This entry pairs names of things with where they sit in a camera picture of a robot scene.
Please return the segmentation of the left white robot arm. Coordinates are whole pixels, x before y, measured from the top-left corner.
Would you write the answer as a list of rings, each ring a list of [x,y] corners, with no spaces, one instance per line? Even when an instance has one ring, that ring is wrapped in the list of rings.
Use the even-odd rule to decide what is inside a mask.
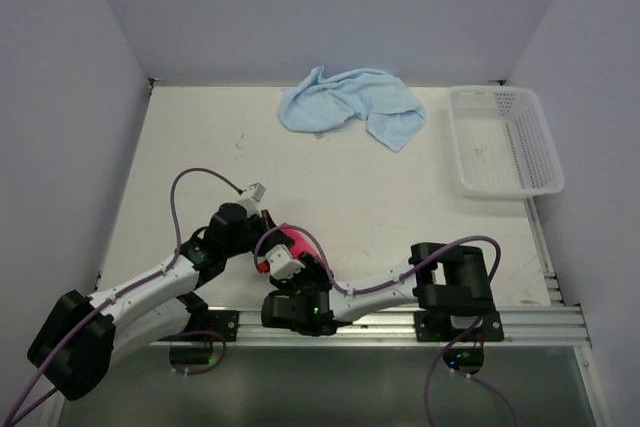
[[[201,337],[208,316],[196,290],[221,275],[230,259],[254,252],[274,225],[270,213],[251,202],[221,205],[207,226],[158,266],[111,289],[61,296],[29,347],[28,360],[74,401],[91,392],[118,357],[164,337]]]

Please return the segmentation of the red towel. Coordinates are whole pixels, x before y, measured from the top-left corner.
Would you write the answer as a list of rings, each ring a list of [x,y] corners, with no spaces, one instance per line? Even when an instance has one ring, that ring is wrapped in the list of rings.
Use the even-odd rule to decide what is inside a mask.
[[[284,245],[292,257],[301,261],[303,258],[314,258],[321,260],[318,249],[310,241],[306,234],[299,229],[293,228],[290,224],[283,223],[270,235],[270,240],[275,245]]]

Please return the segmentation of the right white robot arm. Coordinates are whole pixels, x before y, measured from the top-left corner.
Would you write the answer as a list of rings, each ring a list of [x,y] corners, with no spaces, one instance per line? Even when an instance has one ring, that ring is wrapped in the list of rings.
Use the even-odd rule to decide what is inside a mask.
[[[415,244],[410,258],[390,268],[387,279],[372,276],[336,286],[319,256],[307,250],[294,256],[277,246],[266,257],[275,290],[263,301],[261,324],[306,336],[330,336],[367,315],[416,304],[428,326],[468,339],[484,317],[497,311],[490,275],[481,249],[455,246],[434,257],[442,247]]]

